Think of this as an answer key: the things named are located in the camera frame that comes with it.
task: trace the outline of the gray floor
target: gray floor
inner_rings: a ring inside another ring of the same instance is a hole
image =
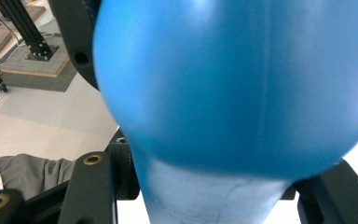
[[[51,20],[44,16],[38,25]],[[116,127],[101,94],[80,75],[67,92],[9,87],[0,97],[0,156],[28,153],[75,160],[104,150]],[[346,158],[358,174],[358,145]],[[120,203],[118,209],[119,223],[148,223],[142,198]],[[279,202],[265,223],[299,223],[296,203]]]

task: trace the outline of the gray fabric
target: gray fabric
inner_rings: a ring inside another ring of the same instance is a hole
[[[18,189],[25,200],[69,180],[74,166],[74,161],[50,161],[26,154],[0,158],[4,189]]]

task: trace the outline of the cable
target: cable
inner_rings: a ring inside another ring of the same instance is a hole
[[[14,32],[8,28],[8,26],[0,19],[0,22],[6,26],[6,28],[14,35],[14,37],[17,39],[17,43],[20,44],[20,40],[17,38],[17,36],[14,34]]]

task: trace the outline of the person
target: person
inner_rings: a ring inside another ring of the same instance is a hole
[[[42,159],[28,154],[0,157],[0,189],[17,189],[28,200],[71,178],[74,161]]]

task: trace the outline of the gray mat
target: gray mat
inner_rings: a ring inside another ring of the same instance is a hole
[[[14,46],[1,60],[3,63],[10,53],[16,48]],[[5,74],[2,73],[0,76],[7,86],[11,87],[22,87],[45,91],[66,91],[71,84],[74,76],[76,75],[76,69],[68,62],[63,68],[61,74],[58,77],[39,77],[22,74]]]

